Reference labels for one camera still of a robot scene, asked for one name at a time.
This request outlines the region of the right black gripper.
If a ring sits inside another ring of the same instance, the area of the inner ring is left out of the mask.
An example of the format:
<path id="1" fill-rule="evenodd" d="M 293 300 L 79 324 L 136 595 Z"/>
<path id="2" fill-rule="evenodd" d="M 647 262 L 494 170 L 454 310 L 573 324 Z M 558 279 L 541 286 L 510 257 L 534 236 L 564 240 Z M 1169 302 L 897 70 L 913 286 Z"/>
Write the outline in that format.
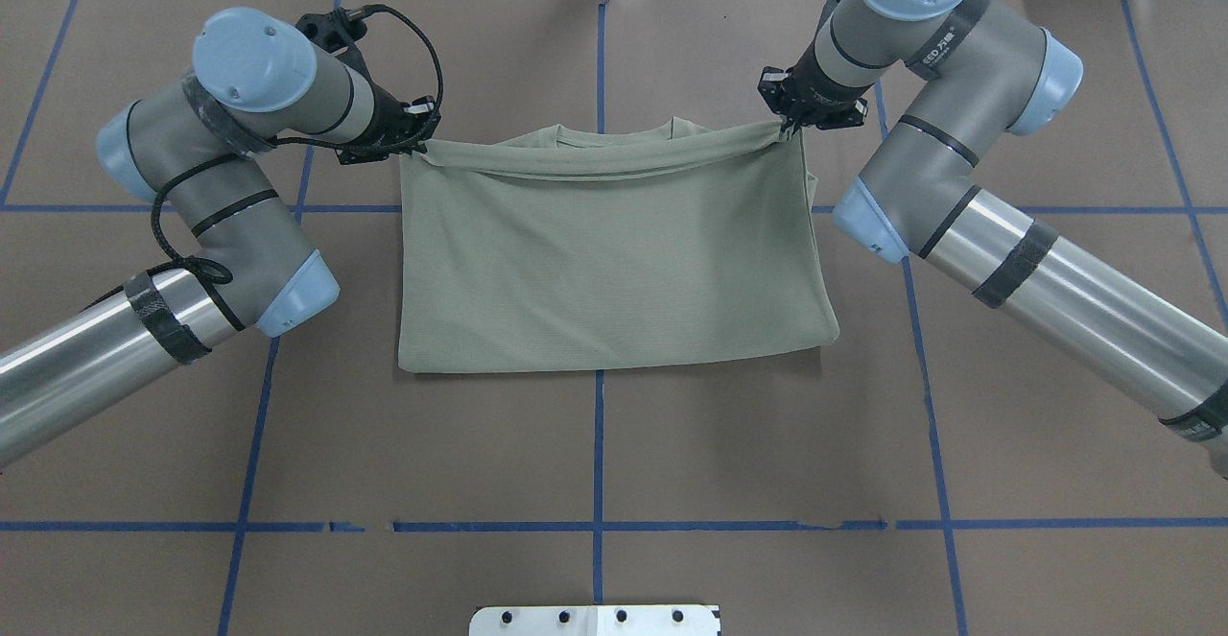
<path id="1" fill-rule="evenodd" d="M 758 81 L 768 111 L 782 119 L 781 130 L 793 133 L 862 126 L 868 90 L 867 85 L 853 88 L 830 79 L 817 63 L 815 52 L 803 52 L 793 68 L 763 68 Z"/>

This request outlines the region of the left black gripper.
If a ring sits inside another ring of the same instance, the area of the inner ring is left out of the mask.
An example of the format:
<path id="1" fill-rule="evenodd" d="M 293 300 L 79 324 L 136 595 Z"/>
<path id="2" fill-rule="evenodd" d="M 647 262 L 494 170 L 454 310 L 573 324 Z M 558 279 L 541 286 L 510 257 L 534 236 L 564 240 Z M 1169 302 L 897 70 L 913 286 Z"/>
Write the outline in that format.
<path id="1" fill-rule="evenodd" d="M 433 138 L 441 122 L 441 106 L 433 95 L 405 103 L 395 99 L 378 83 L 372 88 L 375 108 L 368 126 L 335 151 L 343 167 L 383 161 L 394 153 L 424 153 L 425 142 Z"/>

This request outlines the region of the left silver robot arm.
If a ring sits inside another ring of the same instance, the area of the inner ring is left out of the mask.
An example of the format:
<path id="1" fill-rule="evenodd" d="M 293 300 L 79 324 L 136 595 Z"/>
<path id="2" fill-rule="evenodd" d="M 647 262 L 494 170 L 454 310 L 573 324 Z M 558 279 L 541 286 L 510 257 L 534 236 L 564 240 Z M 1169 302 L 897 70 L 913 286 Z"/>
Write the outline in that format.
<path id="1" fill-rule="evenodd" d="M 424 149 L 442 91 L 395 99 L 357 41 L 387 4 L 306 14 L 289 25 L 247 7 L 216 12 L 178 82 L 99 130 L 106 173 L 150 206 L 165 262 L 2 356 L 2 464 L 104 413 L 255 327 L 281 336 L 341 293 L 258 158 L 289 145 L 343 165 Z"/>

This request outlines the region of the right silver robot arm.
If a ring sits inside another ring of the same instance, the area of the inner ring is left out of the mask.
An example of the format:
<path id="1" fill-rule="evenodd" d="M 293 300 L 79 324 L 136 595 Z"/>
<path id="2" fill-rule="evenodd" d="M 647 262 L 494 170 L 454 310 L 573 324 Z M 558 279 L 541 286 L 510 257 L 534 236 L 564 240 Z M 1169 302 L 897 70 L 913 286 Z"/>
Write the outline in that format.
<path id="1" fill-rule="evenodd" d="M 1027 136 L 1083 64 L 1000 0 L 824 0 L 791 68 L 759 93 L 783 130 L 856 128 L 893 66 L 923 88 L 834 209 L 888 263 L 920 257 L 1132 397 L 1226 475 L 1226 338 L 973 180 L 1005 134 Z"/>

